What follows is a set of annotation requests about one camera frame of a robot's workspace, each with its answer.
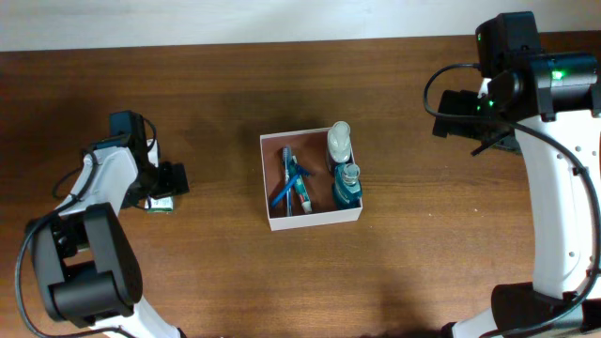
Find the green white soap packet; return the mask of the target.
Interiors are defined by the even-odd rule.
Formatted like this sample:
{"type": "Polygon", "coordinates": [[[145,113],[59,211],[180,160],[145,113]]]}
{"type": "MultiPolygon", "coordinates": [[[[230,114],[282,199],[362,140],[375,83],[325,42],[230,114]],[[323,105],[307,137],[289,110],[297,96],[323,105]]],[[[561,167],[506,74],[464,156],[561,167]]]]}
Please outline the green white soap packet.
{"type": "Polygon", "coordinates": [[[145,211],[150,213],[170,213],[175,208],[174,198],[172,196],[155,199],[148,197],[145,201],[145,211]]]}

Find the blue white toothbrush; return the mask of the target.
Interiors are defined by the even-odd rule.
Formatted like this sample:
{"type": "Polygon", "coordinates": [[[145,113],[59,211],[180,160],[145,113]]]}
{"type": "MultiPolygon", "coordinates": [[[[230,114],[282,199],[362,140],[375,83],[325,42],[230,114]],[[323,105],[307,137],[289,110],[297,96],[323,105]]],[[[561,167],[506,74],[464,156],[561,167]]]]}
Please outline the blue white toothbrush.
{"type": "MultiPolygon", "coordinates": [[[[285,184],[292,177],[292,150],[290,146],[284,146],[283,148],[283,162],[285,168],[285,184]]],[[[291,189],[285,196],[285,215],[290,217],[293,215],[292,208],[292,192],[291,189]]]]}

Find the blue disposable razor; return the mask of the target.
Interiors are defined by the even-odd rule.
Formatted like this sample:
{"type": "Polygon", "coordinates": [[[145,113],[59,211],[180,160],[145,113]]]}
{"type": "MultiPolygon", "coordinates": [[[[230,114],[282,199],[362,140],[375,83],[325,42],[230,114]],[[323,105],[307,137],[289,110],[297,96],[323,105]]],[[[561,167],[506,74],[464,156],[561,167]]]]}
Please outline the blue disposable razor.
{"type": "Polygon", "coordinates": [[[288,182],[284,185],[283,189],[270,201],[270,208],[275,208],[282,201],[282,199],[286,196],[289,190],[294,186],[295,181],[301,176],[309,177],[312,175],[309,171],[304,169],[302,166],[296,164],[295,165],[296,174],[293,175],[288,182]]]}

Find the green white toothpaste tube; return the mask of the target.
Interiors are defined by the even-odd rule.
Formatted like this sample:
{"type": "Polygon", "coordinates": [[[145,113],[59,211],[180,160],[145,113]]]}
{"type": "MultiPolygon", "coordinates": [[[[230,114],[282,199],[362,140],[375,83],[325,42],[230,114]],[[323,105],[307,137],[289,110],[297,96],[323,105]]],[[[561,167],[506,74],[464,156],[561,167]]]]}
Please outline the green white toothpaste tube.
{"type": "Polygon", "coordinates": [[[312,210],[310,196],[308,194],[308,191],[306,190],[306,187],[305,187],[305,184],[303,181],[303,177],[305,176],[305,170],[301,166],[299,166],[298,160],[295,156],[292,156],[292,161],[294,164],[295,176],[296,176],[296,178],[294,179],[295,192],[296,192],[297,196],[299,197],[300,205],[301,205],[301,208],[303,209],[304,213],[310,214],[313,212],[313,210],[312,210]]]}

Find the dark purple pump bottle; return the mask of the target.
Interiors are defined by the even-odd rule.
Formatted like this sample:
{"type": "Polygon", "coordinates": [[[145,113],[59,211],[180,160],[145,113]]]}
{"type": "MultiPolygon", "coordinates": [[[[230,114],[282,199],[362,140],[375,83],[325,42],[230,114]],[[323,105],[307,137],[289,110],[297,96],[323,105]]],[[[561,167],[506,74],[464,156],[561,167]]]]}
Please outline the dark purple pump bottle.
{"type": "Polygon", "coordinates": [[[347,163],[351,155],[350,126],[338,121],[328,130],[326,160],[331,173],[337,165],[347,163]]]}

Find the blue Listerine mouthwash bottle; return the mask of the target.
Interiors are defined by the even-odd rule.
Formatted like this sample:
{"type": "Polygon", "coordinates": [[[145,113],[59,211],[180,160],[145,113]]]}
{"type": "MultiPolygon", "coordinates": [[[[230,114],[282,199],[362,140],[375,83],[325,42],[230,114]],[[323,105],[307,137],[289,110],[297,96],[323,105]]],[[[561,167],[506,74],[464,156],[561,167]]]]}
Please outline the blue Listerine mouthwash bottle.
{"type": "Polygon", "coordinates": [[[359,206],[362,198],[362,186],[359,180],[360,167],[355,163],[339,164],[334,169],[332,194],[339,209],[359,206]]]}

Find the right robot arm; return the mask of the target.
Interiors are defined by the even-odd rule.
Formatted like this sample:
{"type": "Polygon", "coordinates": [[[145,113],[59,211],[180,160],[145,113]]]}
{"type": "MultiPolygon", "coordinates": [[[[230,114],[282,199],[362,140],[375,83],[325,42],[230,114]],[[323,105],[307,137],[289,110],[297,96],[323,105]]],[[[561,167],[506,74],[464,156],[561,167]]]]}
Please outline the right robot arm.
{"type": "Polygon", "coordinates": [[[600,330],[600,75],[588,53],[548,53],[529,11],[475,31],[483,82],[447,90],[433,132],[519,154],[534,225],[526,283],[497,285],[482,313],[444,337],[576,337],[600,330]]]}

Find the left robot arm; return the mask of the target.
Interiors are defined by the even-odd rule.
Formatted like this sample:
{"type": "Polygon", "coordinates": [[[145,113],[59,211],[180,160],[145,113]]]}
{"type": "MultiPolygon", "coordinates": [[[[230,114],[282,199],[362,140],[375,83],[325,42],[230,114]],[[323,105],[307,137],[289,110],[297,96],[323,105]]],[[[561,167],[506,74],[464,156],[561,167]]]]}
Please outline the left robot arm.
{"type": "Polygon", "coordinates": [[[133,111],[109,117],[110,134],[83,152],[63,202],[32,220],[18,256],[31,256],[42,303],[78,336],[181,337],[143,296],[139,263],[118,213],[189,192],[185,168],[161,161],[152,123],[133,111]]]}

